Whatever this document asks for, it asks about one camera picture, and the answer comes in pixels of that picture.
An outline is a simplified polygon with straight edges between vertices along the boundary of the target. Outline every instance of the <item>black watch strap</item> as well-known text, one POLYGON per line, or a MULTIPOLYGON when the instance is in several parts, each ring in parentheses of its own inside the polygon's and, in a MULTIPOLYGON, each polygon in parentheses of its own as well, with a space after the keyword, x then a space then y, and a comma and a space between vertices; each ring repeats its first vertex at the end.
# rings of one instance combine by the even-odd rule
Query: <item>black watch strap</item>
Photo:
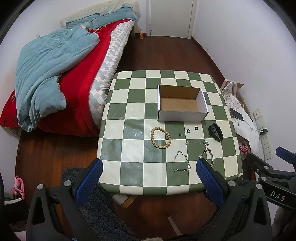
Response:
POLYGON ((209 126, 209 135, 216 141, 221 142, 223 141, 223 133, 221 131, 220 126, 217 124, 213 123, 209 126))

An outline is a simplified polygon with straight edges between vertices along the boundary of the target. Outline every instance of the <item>bottle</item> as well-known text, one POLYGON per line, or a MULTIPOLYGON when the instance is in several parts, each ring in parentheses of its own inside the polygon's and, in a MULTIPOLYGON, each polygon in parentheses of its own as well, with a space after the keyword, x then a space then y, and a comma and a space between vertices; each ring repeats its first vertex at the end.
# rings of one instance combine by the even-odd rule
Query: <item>bottle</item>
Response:
POLYGON ((143 29, 140 29, 140 39, 144 38, 144 33, 143 33, 143 29))

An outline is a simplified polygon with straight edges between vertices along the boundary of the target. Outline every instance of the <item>checkered tablecloth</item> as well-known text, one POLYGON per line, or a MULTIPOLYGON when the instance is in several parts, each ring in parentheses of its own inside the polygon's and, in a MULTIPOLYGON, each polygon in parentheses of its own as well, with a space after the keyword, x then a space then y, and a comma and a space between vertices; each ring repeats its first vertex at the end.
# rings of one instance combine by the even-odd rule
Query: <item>checkered tablecloth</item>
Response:
MULTIPOLYGON (((156 131, 157 144, 168 142, 163 132, 156 131)), ((184 71, 141 70, 117 73, 111 82, 99 135, 98 158, 104 170, 100 184, 110 193, 133 195, 170 195, 203 189, 196 174, 198 156, 203 144, 185 142, 207 141, 214 155, 214 170, 227 180, 242 175, 242 162, 234 126, 221 92, 207 74, 184 71), (209 113, 200 122, 157 121, 157 86, 183 85, 201 88, 209 113), (208 127, 221 127, 224 140, 209 136, 208 127), (151 143, 151 130, 165 128, 172 138, 167 149, 156 149, 151 143), (177 151, 188 156, 192 168, 174 172, 169 165, 177 151)), ((211 162, 209 153, 203 155, 211 162)), ((174 169, 187 169, 185 157, 178 155, 174 169)))

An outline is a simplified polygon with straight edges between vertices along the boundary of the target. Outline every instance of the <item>white door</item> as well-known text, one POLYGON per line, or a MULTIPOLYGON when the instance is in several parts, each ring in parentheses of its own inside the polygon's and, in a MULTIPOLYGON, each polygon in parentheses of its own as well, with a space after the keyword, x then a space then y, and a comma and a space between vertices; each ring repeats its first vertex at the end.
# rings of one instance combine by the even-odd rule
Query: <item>white door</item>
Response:
POLYGON ((187 38, 193 0, 150 0, 150 35, 187 38))

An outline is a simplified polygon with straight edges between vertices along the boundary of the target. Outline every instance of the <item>white box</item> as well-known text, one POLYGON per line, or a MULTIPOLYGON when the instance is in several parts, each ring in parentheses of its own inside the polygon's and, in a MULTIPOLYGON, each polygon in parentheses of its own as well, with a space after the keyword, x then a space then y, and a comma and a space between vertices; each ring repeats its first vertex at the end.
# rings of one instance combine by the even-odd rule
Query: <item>white box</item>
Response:
POLYGON ((200 88, 157 86, 158 121, 201 122, 209 113, 200 88))

